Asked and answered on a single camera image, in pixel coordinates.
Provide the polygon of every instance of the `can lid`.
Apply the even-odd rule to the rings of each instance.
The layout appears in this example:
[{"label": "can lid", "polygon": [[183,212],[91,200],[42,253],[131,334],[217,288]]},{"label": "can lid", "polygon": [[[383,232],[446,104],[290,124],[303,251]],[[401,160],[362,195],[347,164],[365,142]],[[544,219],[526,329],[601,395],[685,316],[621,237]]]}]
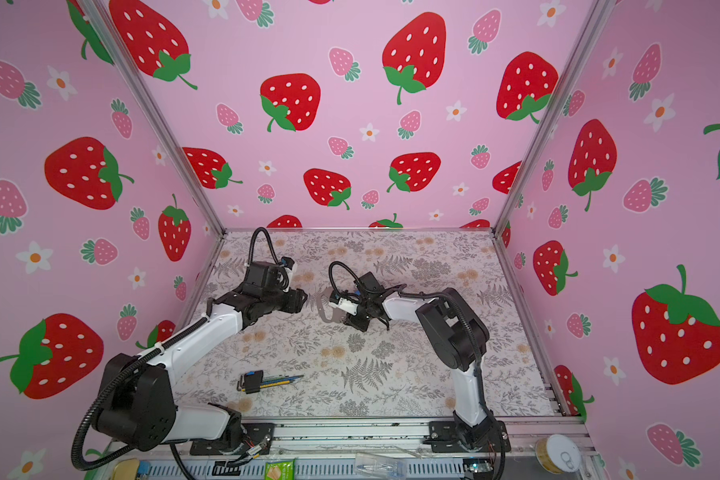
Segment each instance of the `can lid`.
[{"label": "can lid", "polygon": [[579,447],[563,435],[555,434],[547,439],[547,455],[563,472],[577,472],[581,466]]}]

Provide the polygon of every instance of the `strawberry print wallpaper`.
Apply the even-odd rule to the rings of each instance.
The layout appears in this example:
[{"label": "strawberry print wallpaper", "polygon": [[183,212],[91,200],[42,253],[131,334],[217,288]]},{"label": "strawberry print wallpaper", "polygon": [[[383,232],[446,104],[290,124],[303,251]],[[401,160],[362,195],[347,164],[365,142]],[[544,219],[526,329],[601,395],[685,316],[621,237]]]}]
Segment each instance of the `strawberry print wallpaper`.
[{"label": "strawberry print wallpaper", "polygon": [[108,3],[231,228],[495,223],[590,6]]},{"label": "strawberry print wallpaper", "polygon": [[610,478],[720,478],[720,2],[618,2],[510,225]]},{"label": "strawberry print wallpaper", "polygon": [[83,478],[104,365],[182,320],[214,238],[162,152],[77,2],[0,2],[0,478]]}]

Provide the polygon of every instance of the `floral patterned table surface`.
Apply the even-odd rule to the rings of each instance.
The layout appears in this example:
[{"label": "floral patterned table surface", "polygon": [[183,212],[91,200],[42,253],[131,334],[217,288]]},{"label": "floral patterned table surface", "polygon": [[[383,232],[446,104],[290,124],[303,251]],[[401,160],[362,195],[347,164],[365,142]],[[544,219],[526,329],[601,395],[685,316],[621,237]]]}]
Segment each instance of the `floral patterned table surface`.
[{"label": "floral patterned table surface", "polygon": [[[250,232],[229,232],[203,299],[237,286],[245,272]],[[407,291],[452,286],[490,331],[483,356],[488,407],[498,416],[553,415],[488,233],[479,231],[273,231],[279,256],[298,262],[292,284],[309,294],[302,312],[274,312],[219,344],[174,391],[177,402],[214,402],[250,416],[450,416],[451,373],[419,324],[372,321],[363,333],[342,324],[328,306],[328,264],[340,260],[358,275],[371,271]],[[263,235],[255,259],[269,259]],[[335,269],[339,288],[351,277]],[[199,317],[204,300],[196,309]],[[236,390],[241,373],[304,375],[252,395]]]}]

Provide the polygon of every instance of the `white flower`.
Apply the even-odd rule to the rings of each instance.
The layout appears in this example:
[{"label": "white flower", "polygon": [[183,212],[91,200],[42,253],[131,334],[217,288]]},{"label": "white flower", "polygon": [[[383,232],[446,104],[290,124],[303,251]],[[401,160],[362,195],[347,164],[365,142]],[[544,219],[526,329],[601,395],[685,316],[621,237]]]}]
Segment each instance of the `white flower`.
[{"label": "white flower", "polygon": [[43,459],[44,455],[45,448],[40,450],[38,453],[25,451],[21,454],[21,463],[19,466],[10,471],[8,478],[11,478],[11,480],[14,478],[17,480],[28,480],[30,475],[42,472],[43,464],[40,460]]},{"label": "white flower", "polygon": [[624,462],[624,460],[619,457],[619,465],[621,466],[621,468],[619,468],[619,476],[624,480],[640,480],[637,475],[635,475],[635,464],[632,462]]},{"label": "white flower", "polygon": [[653,124],[653,131],[659,131],[665,120],[670,120],[675,117],[675,111],[670,108],[674,99],[675,94],[670,94],[670,96],[665,98],[664,101],[654,98],[650,104],[652,111],[648,114],[646,119],[643,120],[643,123]]},{"label": "white flower", "polygon": [[648,0],[648,3],[646,4],[646,8],[651,8],[651,7],[653,7],[653,11],[654,11],[654,12],[658,12],[658,11],[659,11],[659,8],[661,8],[661,3],[662,3],[663,1],[664,1],[664,0]]},{"label": "white flower", "polygon": [[163,167],[166,166],[166,154],[163,151],[163,147],[160,145],[157,145],[157,147],[152,150],[152,155],[155,156],[155,163],[158,165],[163,165]]},{"label": "white flower", "polygon": [[565,12],[566,7],[565,5],[560,5],[560,0],[552,0],[549,3],[542,3],[539,5],[539,8],[541,9],[541,16],[539,17],[539,21],[536,22],[536,25],[540,26],[546,23],[550,27],[553,27],[557,21],[557,15]]},{"label": "white flower", "polygon": [[610,53],[608,58],[603,60],[603,78],[613,77],[616,74],[616,66],[621,62],[623,56],[624,54],[619,53],[618,49],[614,47],[614,51]]},{"label": "white flower", "polygon": [[603,374],[609,376],[611,380],[614,380],[614,385],[619,385],[619,379],[626,378],[624,370],[619,368],[619,359],[614,358],[613,360],[609,360],[608,357],[604,356],[603,360],[605,361]]},{"label": "white flower", "polygon": [[139,270],[138,266],[134,268],[133,275],[128,275],[128,280],[133,282],[134,290],[139,288],[140,286],[146,286],[145,278],[146,272],[142,272],[141,270]]},{"label": "white flower", "polygon": [[225,20],[228,19],[224,7],[230,4],[230,0],[202,0],[202,3],[208,5],[209,17],[216,18],[218,15]]},{"label": "white flower", "polygon": [[550,338],[552,338],[552,335],[554,335],[555,333],[555,329],[552,326],[552,320],[547,320],[546,322],[544,322],[544,331],[547,332],[547,335],[549,335]]},{"label": "white flower", "polygon": [[77,90],[70,83],[70,75],[67,72],[57,72],[56,68],[48,65],[48,73],[50,74],[48,86],[58,90],[64,100],[69,100],[70,95],[77,94]]},{"label": "white flower", "polygon": [[271,161],[262,162],[261,160],[259,160],[259,171],[260,171],[260,172],[264,172],[267,177],[271,177],[271,176],[272,176],[272,172],[277,172],[277,168],[274,168],[274,167],[272,166],[272,162],[271,162]]},{"label": "white flower", "polygon": [[376,141],[376,135],[378,135],[378,130],[374,129],[373,124],[368,124],[367,127],[360,129],[360,133],[362,134],[363,141]]},{"label": "white flower", "polygon": [[603,268],[610,267],[610,269],[613,270],[614,273],[619,271],[619,264],[626,260],[624,255],[619,255],[618,245],[614,245],[614,248],[610,250],[608,250],[607,248],[603,248],[603,255],[605,255],[605,260],[603,260]]},{"label": "white flower", "polygon": [[28,252],[19,252],[16,258],[22,262],[27,262],[27,273],[31,274],[38,268],[41,270],[50,270],[50,262],[48,259],[54,251],[50,248],[41,249],[38,242],[30,242]]},{"label": "white flower", "polygon": [[456,103],[454,103],[450,107],[446,107],[445,111],[448,112],[448,116],[445,118],[445,120],[461,121],[461,114],[467,111],[467,108],[461,106],[461,100],[457,100]]},{"label": "white flower", "polygon": [[461,197],[463,197],[467,190],[469,190],[469,187],[465,187],[464,182],[461,182],[454,187],[454,195],[461,195]]}]

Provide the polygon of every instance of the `green packet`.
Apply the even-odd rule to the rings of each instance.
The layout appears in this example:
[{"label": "green packet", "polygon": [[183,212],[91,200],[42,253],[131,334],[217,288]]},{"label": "green packet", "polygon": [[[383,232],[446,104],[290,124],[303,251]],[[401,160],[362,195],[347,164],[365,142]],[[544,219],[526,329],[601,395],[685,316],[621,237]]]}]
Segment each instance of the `green packet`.
[{"label": "green packet", "polygon": [[264,480],[293,480],[294,460],[288,462],[268,463],[264,470]]}]

